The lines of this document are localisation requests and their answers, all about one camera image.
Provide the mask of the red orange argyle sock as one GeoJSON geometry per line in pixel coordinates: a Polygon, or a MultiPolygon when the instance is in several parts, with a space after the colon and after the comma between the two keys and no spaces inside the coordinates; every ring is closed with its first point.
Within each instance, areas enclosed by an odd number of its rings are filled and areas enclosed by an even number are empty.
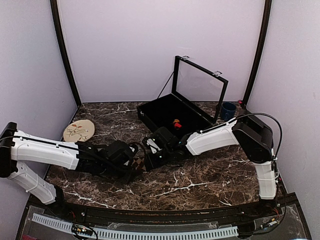
{"type": "Polygon", "coordinates": [[[172,124],[176,130],[179,130],[182,128],[182,125],[179,119],[175,119],[172,124]]]}

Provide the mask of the tan brown argyle sock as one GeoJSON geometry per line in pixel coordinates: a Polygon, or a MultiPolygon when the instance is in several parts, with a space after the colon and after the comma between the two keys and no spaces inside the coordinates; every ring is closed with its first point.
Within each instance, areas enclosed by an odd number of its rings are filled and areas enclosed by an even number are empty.
{"type": "Polygon", "coordinates": [[[146,172],[146,166],[143,158],[134,158],[132,165],[135,170],[140,172],[146,172]]]}

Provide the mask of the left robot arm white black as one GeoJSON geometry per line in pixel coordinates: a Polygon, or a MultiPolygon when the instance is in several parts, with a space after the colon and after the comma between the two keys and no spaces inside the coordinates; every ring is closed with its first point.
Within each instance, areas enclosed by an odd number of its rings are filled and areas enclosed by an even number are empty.
{"type": "Polygon", "coordinates": [[[60,218],[67,218],[70,206],[64,202],[63,190],[46,182],[26,162],[60,166],[93,176],[131,178],[139,172],[134,158],[139,148],[135,143],[117,140],[110,145],[87,142],[63,142],[26,134],[10,122],[0,134],[0,176],[24,188],[60,218]]]}

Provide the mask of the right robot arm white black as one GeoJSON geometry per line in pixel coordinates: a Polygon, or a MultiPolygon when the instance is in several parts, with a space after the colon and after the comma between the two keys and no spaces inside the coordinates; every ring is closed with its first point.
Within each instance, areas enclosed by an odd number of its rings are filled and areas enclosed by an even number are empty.
{"type": "Polygon", "coordinates": [[[278,174],[275,161],[278,151],[274,149],[273,131],[258,114],[246,112],[238,117],[206,130],[199,130],[178,139],[166,127],[156,130],[143,139],[150,153],[144,158],[147,171],[159,168],[173,160],[222,147],[239,145],[253,163],[259,183],[259,197],[255,213],[266,217],[275,208],[278,174]]]}

